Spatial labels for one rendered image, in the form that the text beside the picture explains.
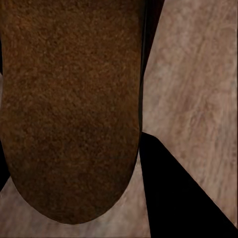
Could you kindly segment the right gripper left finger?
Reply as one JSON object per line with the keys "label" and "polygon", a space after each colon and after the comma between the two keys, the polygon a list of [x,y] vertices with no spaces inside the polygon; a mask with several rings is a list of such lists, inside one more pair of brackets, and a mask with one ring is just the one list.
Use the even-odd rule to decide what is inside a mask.
{"label": "right gripper left finger", "polygon": [[10,173],[6,164],[6,160],[4,157],[4,152],[3,152],[3,148],[2,148],[2,144],[0,140],[0,191],[4,187],[9,177],[10,177]]}

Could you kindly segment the sandal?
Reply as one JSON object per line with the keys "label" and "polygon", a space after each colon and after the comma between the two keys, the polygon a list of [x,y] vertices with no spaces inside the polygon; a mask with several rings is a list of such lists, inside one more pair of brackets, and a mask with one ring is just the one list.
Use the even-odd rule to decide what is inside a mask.
{"label": "sandal", "polygon": [[165,0],[0,0],[0,140],[38,212],[82,224],[126,190]]}

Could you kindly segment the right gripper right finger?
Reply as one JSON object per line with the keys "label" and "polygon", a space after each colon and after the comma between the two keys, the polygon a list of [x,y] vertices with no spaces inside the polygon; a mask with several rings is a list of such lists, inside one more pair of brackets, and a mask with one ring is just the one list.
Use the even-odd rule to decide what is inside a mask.
{"label": "right gripper right finger", "polygon": [[238,238],[238,229],[161,141],[141,134],[151,238]]}

